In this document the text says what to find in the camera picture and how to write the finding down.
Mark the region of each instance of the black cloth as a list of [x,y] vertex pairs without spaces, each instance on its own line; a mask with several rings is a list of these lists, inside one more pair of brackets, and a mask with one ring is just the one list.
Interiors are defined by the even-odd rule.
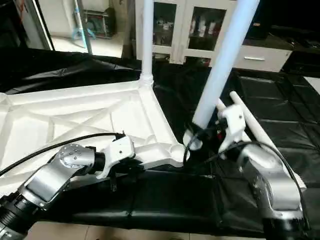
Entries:
[[[0,91],[7,94],[137,80],[134,60],[34,49],[0,49]],[[156,63],[154,92],[179,142],[200,99],[209,68]],[[236,90],[292,168],[303,193],[312,234],[320,237],[320,96],[301,76],[233,69],[222,100]],[[193,152],[200,163],[217,148]],[[262,220],[235,163],[219,160],[198,172],[166,165],[63,193],[47,220],[121,228],[263,237]]]

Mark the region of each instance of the robotic arm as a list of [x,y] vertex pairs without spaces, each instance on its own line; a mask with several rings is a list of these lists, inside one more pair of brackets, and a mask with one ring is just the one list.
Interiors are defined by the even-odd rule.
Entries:
[[265,237],[277,240],[301,239],[304,232],[304,213],[299,186],[291,178],[282,160],[257,144],[242,142],[246,127],[239,105],[231,105],[218,113],[225,129],[225,138],[218,152],[236,165],[248,181],[260,212]]
[[112,166],[134,156],[128,136],[113,141],[103,152],[75,143],[65,145],[15,193],[0,199],[0,240],[24,239],[73,177],[102,171],[97,178],[106,178]]

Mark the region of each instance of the tiled floor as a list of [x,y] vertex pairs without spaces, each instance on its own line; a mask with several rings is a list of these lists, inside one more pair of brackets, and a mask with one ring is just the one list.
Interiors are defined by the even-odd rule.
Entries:
[[[112,39],[90,37],[92,54],[121,58],[123,49],[123,32],[118,32]],[[73,41],[68,37],[51,36],[54,49],[61,52],[87,53],[81,39]]]
[[181,232],[120,229],[103,226],[38,222],[26,240],[253,240],[257,238],[219,237]]

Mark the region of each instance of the bottle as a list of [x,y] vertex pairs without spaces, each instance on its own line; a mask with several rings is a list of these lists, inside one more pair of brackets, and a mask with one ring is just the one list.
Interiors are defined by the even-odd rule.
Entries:
[[201,16],[199,27],[198,27],[199,37],[203,38],[205,36],[206,28],[207,28],[206,27],[206,19],[204,16]]
[[170,38],[170,25],[168,23],[163,24],[162,28],[162,38],[161,38],[161,45],[170,46],[171,45],[171,38]]
[[196,28],[196,19],[192,19],[191,26],[190,26],[190,32],[189,32],[190,35],[194,34],[195,28]]
[[209,35],[214,34],[215,26],[216,26],[216,23],[215,23],[214,21],[212,21],[212,22],[210,23],[209,30],[208,30],[208,34],[209,34]]

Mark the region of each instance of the white cabinet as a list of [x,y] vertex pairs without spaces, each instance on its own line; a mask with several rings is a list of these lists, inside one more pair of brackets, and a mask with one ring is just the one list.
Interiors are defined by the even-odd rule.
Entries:
[[278,73],[291,53],[291,50],[243,45],[234,67]]
[[[228,29],[234,0],[155,0],[153,52],[183,64],[192,58],[210,64]],[[135,1],[137,59],[142,57],[143,0]]]

